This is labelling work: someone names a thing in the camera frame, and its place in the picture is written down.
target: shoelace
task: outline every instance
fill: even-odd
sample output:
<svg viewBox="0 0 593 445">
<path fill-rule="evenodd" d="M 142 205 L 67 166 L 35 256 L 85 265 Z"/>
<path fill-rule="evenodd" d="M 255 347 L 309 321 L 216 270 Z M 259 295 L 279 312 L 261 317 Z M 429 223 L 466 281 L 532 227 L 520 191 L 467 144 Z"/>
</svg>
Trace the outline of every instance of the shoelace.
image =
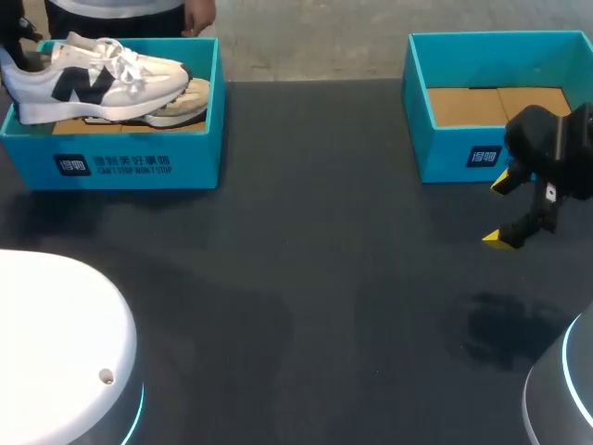
<svg viewBox="0 0 593 445">
<path fill-rule="evenodd" d="M 115 77 L 122 83 L 130 85 L 132 92 L 136 93 L 144 81 L 142 72 L 145 70 L 138 61 L 138 54 L 114 39 L 102 38 L 97 39 L 96 42 L 95 52 L 101 56 L 101 59 L 93 61 L 92 65 L 97 68 L 109 65 Z"/>
</svg>

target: cardboard box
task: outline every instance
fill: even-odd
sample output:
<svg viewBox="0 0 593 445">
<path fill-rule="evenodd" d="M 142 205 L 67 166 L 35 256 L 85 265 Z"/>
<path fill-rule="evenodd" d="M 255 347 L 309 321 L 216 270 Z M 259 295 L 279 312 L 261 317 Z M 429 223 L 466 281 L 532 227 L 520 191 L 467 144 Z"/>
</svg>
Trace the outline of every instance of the cardboard box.
<svg viewBox="0 0 593 445">
<path fill-rule="evenodd" d="M 571 112 L 561 88 L 429 88 L 428 96 L 437 127 L 506 125 L 530 105 Z"/>
<path fill-rule="evenodd" d="M 579 31 L 412 34 L 402 100 L 424 183 L 494 181 L 521 109 L 593 102 L 593 47 Z"/>
<path fill-rule="evenodd" d="M 14 109 L 0 138 L 33 190 L 203 189 L 218 184 L 225 84 L 218 39 L 123 39 L 133 51 L 178 60 L 209 79 L 205 122 L 182 129 L 86 124 L 21 125 Z M 42 43 L 43 50 L 53 42 Z"/>
<path fill-rule="evenodd" d="M 505 114 L 497 89 L 431 88 L 428 90 L 436 125 L 505 125 Z"/>
</svg>

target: black table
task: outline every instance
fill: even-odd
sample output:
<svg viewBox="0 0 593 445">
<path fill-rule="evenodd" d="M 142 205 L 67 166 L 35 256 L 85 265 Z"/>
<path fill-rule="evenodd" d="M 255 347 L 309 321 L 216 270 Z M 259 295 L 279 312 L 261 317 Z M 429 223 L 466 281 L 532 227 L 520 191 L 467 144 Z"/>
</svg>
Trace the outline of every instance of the black table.
<svg viewBox="0 0 593 445">
<path fill-rule="evenodd" d="M 530 190 L 422 185 L 399 86 L 229 84 L 215 191 L 31 194 L 2 153 L 0 247 L 132 307 L 144 444 L 527 443 L 526 373 L 593 297 L 593 206 L 484 246 Z"/>
</svg>

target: cardboard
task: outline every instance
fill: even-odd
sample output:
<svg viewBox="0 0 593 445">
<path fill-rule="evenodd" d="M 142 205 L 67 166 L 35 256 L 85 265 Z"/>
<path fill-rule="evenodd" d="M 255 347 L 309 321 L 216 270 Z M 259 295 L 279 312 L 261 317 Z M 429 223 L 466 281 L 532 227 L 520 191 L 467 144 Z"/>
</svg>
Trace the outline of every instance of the cardboard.
<svg viewBox="0 0 593 445">
<path fill-rule="evenodd" d="M 56 122 L 52 134 L 113 134 L 121 131 L 121 125 L 89 125 L 82 119 Z"/>
<path fill-rule="evenodd" d="M 52 134 L 113 134 L 113 133 L 181 133 L 204 132 L 204 121 L 185 125 L 184 127 L 160 130 L 148 125 L 121 125 L 104 123 L 86 123 L 82 119 L 57 122 Z"/>
<path fill-rule="evenodd" d="M 429 88 L 428 95 L 439 127 L 506 125 L 530 105 L 571 113 L 561 88 Z"/>
<path fill-rule="evenodd" d="M 428 95 L 439 127 L 505 125 L 508 121 L 495 88 L 429 88 Z"/>
<path fill-rule="evenodd" d="M 530 105 L 544 107 L 557 116 L 571 113 L 561 88 L 499 88 L 498 95 L 509 121 Z"/>
</svg>

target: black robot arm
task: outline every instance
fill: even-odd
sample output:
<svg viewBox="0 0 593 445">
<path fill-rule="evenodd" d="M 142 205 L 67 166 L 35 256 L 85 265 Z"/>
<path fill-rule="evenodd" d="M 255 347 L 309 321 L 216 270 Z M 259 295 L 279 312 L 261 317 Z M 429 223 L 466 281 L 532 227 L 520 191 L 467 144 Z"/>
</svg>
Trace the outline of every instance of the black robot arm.
<svg viewBox="0 0 593 445">
<path fill-rule="evenodd" d="M 593 195 L 593 104 L 565 117 L 531 106 L 507 124 L 505 143 L 513 161 L 490 188 L 508 195 L 535 176 L 531 209 L 518 221 L 503 224 L 484 238 L 494 248 L 520 248 L 544 229 L 556 230 L 560 205 L 567 197 Z"/>
</svg>

